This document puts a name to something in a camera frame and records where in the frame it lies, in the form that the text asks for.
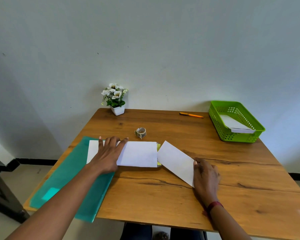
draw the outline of potted plant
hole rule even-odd
[[[125,101],[122,100],[125,93],[128,89],[124,89],[122,86],[117,85],[116,83],[110,83],[109,87],[105,88],[102,91],[103,100],[101,105],[104,104],[104,101],[107,102],[107,106],[110,105],[112,112],[117,116],[124,113],[124,104]]]

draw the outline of teal folder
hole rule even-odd
[[[40,208],[66,185],[86,165],[91,137],[83,137],[80,143],[72,150],[55,172],[47,179],[30,201],[30,206]],[[86,222],[93,222],[107,192],[114,173],[100,175],[93,183],[84,198],[75,218]]]

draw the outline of plastic basket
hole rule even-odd
[[[228,115],[256,131],[253,134],[233,133],[231,129],[225,126],[220,115]],[[216,127],[220,139],[223,141],[253,143],[258,139],[261,133],[266,130],[239,102],[211,101],[209,116]]]

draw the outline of wooden table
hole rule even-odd
[[[139,127],[147,129],[143,141],[168,141],[190,157],[204,158],[222,176],[218,197],[233,218],[251,236],[300,239],[300,187],[261,140],[255,143],[224,142],[208,113],[204,119],[182,116],[177,111],[126,109],[114,116],[98,109],[68,149],[24,203],[51,176],[83,136],[129,137]],[[193,189],[164,166],[119,167],[97,214],[99,218],[153,225],[214,231],[202,214]]]

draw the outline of bracelet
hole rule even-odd
[[[220,202],[218,202],[218,201],[214,201],[214,202],[210,203],[210,204],[208,205],[208,207],[207,207],[207,210],[206,210],[206,212],[208,213],[208,215],[210,215],[210,211],[211,211],[212,208],[215,207],[215,206],[222,206],[222,207],[223,207],[223,205],[222,205]]]

